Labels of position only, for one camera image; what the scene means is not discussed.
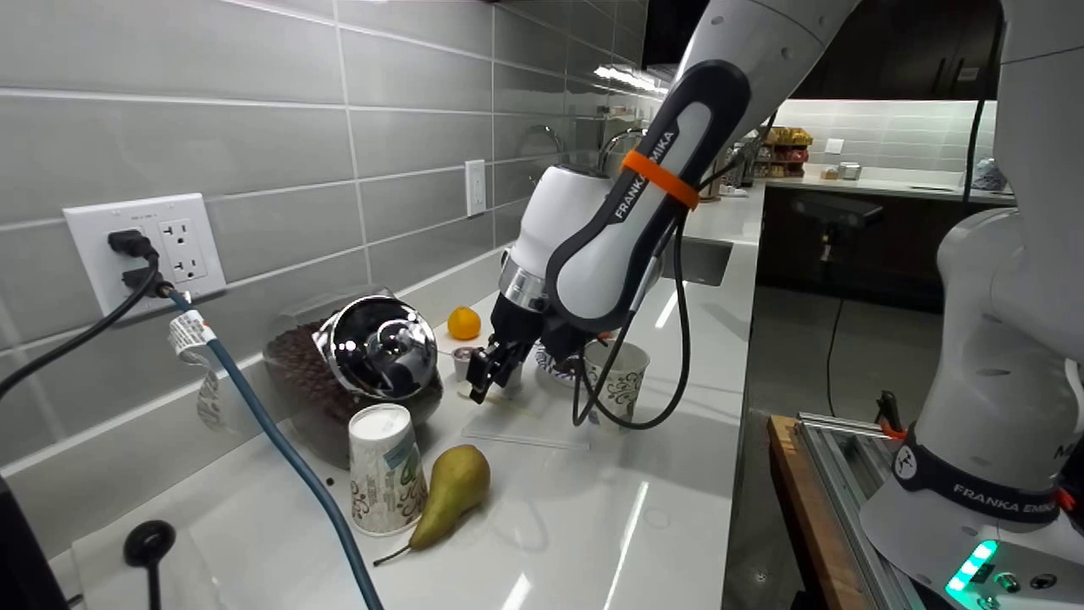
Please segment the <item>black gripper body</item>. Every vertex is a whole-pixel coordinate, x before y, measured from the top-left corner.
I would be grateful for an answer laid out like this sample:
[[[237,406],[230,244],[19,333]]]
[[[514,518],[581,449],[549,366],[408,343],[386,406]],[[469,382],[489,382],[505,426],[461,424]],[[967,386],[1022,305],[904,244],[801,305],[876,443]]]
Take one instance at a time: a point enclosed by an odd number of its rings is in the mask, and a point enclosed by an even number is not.
[[[527,305],[497,298],[490,309],[489,366],[490,371],[496,363],[523,366],[524,357],[541,343],[549,324],[551,324],[551,309],[541,298]]]

